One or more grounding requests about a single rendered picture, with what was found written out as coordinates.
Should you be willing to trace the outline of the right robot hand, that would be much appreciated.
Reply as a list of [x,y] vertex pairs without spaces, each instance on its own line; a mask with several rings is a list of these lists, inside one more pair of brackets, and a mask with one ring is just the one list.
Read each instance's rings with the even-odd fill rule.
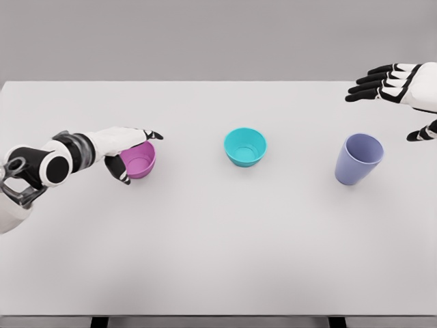
[[407,105],[415,111],[430,113],[436,119],[412,131],[409,142],[437,139],[437,62],[424,64],[386,64],[367,72],[348,90],[345,101],[385,100]]

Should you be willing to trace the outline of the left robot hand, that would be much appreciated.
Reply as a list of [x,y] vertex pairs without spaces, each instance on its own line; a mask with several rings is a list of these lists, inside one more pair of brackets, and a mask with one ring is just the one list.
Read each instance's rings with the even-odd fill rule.
[[95,162],[97,163],[103,159],[112,177],[125,185],[129,185],[130,178],[120,154],[150,139],[163,140],[164,137],[156,131],[111,127],[94,133],[91,139],[96,154]]

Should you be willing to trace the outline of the pink bowl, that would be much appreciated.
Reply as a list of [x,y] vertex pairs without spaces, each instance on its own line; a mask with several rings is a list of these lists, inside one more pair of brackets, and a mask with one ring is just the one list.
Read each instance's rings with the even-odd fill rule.
[[149,141],[121,152],[129,178],[140,179],[147,176],[156,161],[155,147]]

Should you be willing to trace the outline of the lavender cup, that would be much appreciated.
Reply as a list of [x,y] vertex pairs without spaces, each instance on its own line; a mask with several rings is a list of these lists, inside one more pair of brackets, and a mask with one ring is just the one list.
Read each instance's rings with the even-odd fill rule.
[[343,185],[355,185],[364,179],[384,157],[382,144],[373,136],[350,135],[342,145],[335,166],[335,178]]

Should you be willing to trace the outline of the teal bowl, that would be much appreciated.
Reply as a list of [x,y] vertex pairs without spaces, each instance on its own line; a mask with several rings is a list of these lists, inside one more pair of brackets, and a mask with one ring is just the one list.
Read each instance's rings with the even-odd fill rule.
[[225,136],[223,147],[228,159],[238,167],[251,167],[260,162],[267,149],[266,138],[249,127],[236,128]]

